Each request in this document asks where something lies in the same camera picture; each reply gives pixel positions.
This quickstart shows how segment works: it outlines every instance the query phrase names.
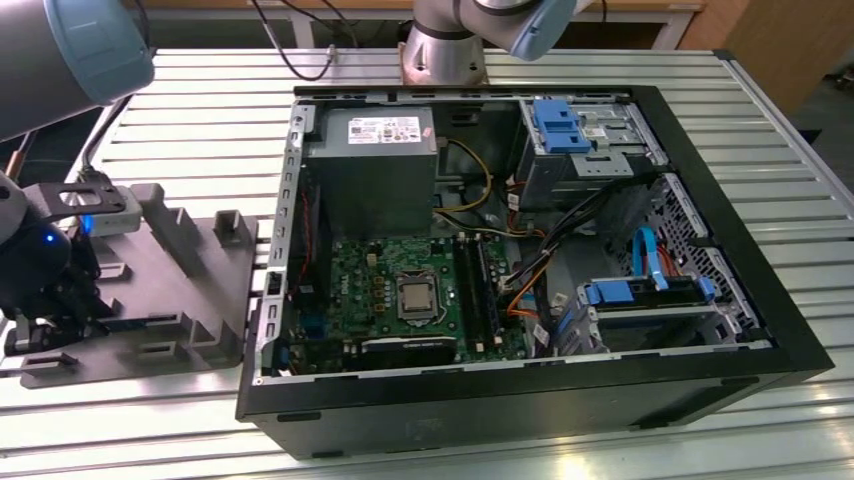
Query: floor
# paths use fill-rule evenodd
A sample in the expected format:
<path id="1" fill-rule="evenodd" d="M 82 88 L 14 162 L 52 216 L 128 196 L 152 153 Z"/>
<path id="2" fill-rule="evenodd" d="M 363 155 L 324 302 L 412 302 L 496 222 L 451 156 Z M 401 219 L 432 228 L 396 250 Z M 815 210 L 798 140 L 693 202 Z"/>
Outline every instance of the floor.
<path id="1" fill-rule="evenodd" d="M 812 143 L 848 190 L 854 191 L 854 91 L 840 92 L 824 81 L 790 119 L 798 129 L 820 129 Z"/>

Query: yellow wire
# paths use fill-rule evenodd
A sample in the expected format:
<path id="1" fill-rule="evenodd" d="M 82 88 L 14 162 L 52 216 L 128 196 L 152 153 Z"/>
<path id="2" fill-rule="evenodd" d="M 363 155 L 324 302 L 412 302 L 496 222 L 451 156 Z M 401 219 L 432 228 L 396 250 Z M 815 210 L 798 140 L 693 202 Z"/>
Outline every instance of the yellow wire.
<path id="1" fill-rule="evenodd" d="M 485 202 L 485 200 L 489 198 L 489 194 L 492 193 L 492 174 L 489 173 L 489 169 L 485 166 L 485 162 L 483 161 L 480 156 L 473 152 L 473 150 L 471 148 L 468 148 L 468 146 L 463 142 L 449 138 L 448 139 L 448 144 L 449 143 L 452 143 L 459 148 L 461 148 L 465 151 L 465 153 L 471 156 L 471 158 L 475 159 L 475 161 L 477 162 L 477 165 L 480 165 L 480 168 L 483 169 L 483 174 L 485 175 L 485 190 L 483 190 L 483 195 L 480 196 L 480 198 L 477 200 L 475 200 L 472 203 L 469 203 L 468 205 L 460 205 L 457 207 L 444 207 L 444 208 L 436 208 L 435 209 L 436 212 L 445 212 L 445 213 L 448 213 L 448 212 L 463 212 L 465 210 L 471 210 L 477 205 L 480 205 L 483 202 Z"/>

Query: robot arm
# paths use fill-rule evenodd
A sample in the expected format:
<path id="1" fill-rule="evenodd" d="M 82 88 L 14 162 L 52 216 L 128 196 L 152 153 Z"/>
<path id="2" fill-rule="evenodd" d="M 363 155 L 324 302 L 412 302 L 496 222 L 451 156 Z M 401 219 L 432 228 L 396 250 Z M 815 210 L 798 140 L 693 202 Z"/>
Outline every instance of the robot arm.
<path id="1" fill-rule="evenodd" d="M 407 83 L 471 85 L 485 78 L 481 40 L 531 61 L 592 0 L 417 0 L 403 52 Z"/>
<path id="2" fill-rule="evenodd" d="M 153 80 L 153 64 L 117 0 L 0 1 L 0 142 Z"/>

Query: metal workbench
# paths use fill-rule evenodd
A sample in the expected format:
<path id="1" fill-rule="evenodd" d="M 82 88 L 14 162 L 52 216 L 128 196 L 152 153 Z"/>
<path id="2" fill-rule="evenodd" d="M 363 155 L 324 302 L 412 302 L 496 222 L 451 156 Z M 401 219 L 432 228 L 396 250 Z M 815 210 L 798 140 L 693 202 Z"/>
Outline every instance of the metal workbench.
<path id="1" fill-rule="evenodd" d="M 290 55 L 302 70 L 323 62 L 320 51 Z M 133 98 L 96 162 L 117 183 L 160 182 L 169 205 L 194 217 L 237 208 L 269 219 L 298 82 L 266 50 L 166 50 L 154 61 L 157 80 Z M 491 53 L 487 64 L 495 84 L 660 87 L 836 368 L 680 428 L 308 463 L 233 420 L 237 370 L 36 391 L 2 378 L 2 474 L 62 480 L 854 476 L 854 202 L 738 64 L 705 52 L 620 51 L 556 52 L 532 65 Z M 396 52 L 344 53 L 324 82 L 397 83 Z M 270 224 L 261 222 L 262 238 Z"/>

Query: power cable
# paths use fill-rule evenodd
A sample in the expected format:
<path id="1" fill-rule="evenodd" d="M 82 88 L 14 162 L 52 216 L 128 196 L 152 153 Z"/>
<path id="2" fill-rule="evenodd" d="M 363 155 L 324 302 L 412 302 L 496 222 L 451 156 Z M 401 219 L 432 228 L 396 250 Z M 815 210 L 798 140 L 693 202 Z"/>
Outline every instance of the power cable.
<path id="1" fill-rule="evenodd" d="M 272 27 L 269 26 L 269 21 L 266 20 L 266 15 L 264 14 L 264 10 L 261 10 L 261 7 L 257 4 L 257 0 L 252 0 L 252 6 L 254 7 L 254 11 L 257 12 L 257 16 L 260 17 L 261 25 L 264 26 L 264 31 L 266 32 L 266 37 L 269 38 L 269 42 L 272 43 L 272 46 L 278 52 L 278 56 L 281 57 L 281 60 L 284 60 L 284 64 L 286 65 L 288 69 L 290 70 L 290 72 L 293 72 L 293 75 L 296 75 L 296 77 L 300 80 L 304 80 L 306 82 L 316 82 L 325 76 L 325 72 L 329 70 L 329 66 L 332 65 L 332 59 L 335 58 L 335 45 L 329 45 L 329 50 L 327 51 L 325 65 L 323 66 L 320 73 L 316 75 L 305 75 L 298 70 L 296 70 L 296 67 L 293 67 L 290 60 L 288 59 L 288 56 L 285 55 L 284 50 L 281 49 L 278 38 L 276 37 L 276 33 L 272 31 Z"/>
<path id="2" fill-rule="evenodd" d="M 300 8 L 296 5 L 293 5 L 290 0 L 278 0 L 278 2 L 281 2 L 281 4 L 285 7 L 288 7 L 290 10 L 293 10 L 296 13 L 298 13 L 298 14 L 306 16 L 308 18 L 311 18 L 315 22 L 317 22 L 320 25 L 323 25 L 327 28 L 327 30 L 329 30 L 332 33 L 339 33 L 339 34 L 343 33 L 340 31 L 340 29 L 335 26 L 333 23 L 331 23 L 329 21 L 327 21 L 323 18 L 317 17 L 313 13 L 311 13 L 304 8 Z M 352 25 L 347 22 L 347 19 L 345 19 L 344 15 L 341 14 L 340 10 L 337 10 L 337 8 L 335 8 L 335 5 L 332 5 L 328 2 L 324 2 L 324 3 L 332 9 L 332 11 L 337 15 L 337 17 L 344 22 L 344 28 L 347 29 L 345 34 L 349 36 L 349 40 L 352 41 L 352 46 L 353 46 L 353 48 L 359 48 L 359 39 L 356 38 L 356 31 L 353 30 Z"/>

